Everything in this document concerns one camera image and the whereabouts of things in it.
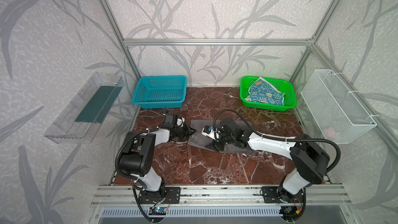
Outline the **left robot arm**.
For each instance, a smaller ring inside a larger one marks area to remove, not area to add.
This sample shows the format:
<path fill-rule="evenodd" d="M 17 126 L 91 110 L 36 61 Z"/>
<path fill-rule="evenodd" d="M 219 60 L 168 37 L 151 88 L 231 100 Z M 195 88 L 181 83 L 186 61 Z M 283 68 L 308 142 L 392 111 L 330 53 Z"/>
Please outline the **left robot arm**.
<path fill-rule="evenodd" d="M 164 114 L 160 125 L 141 132 L 129 132 L 115 157 L 115 170 L 122 177 L 134 180 L 135 190 L 164 198 L 164 179 L 152 167 L 155 147 L 177 139 L 185 142 L 197 131 L 177 114 Z"/>

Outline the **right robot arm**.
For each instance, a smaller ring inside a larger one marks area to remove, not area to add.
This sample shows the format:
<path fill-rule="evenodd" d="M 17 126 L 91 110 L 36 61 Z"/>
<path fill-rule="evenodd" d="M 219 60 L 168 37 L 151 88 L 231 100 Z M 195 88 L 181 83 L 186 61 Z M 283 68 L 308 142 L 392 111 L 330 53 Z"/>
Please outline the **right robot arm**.
<path fill-rule="evenodd" d="M 213 140 L 209 149 L 221 152 L 227 144 L 254 151 L 274 153 L 293 161 L 295 169 L 287 174 L 275 190 L 279 201 L 288 203 L 304 192 L 304 188 L 320 185 L 326 173 L 335 168 L 341 158 L 341 150 L 333 141 L 312 139 L 307 135 L 279 137 L 256 131 L 247 121 L 246 129 L 227 118 L 216 124 L 206 125 L 202 134 Z"/>

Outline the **blue patterned towel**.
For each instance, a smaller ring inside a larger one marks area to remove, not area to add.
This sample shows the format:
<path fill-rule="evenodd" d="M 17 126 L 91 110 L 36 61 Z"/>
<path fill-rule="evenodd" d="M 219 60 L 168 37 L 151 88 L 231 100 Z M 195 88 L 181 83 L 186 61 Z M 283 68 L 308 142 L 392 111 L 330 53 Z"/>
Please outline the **blue patterned towel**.
<path fill-rule="evenodd" d="M 264 103 L 271 105 L 284 105 L 284 95 L 276 89 L 271 83 L 262 77 L 259 77 L 248 89 L 249 95 L 245 97 L 246 101 L 254 103 Z"/>

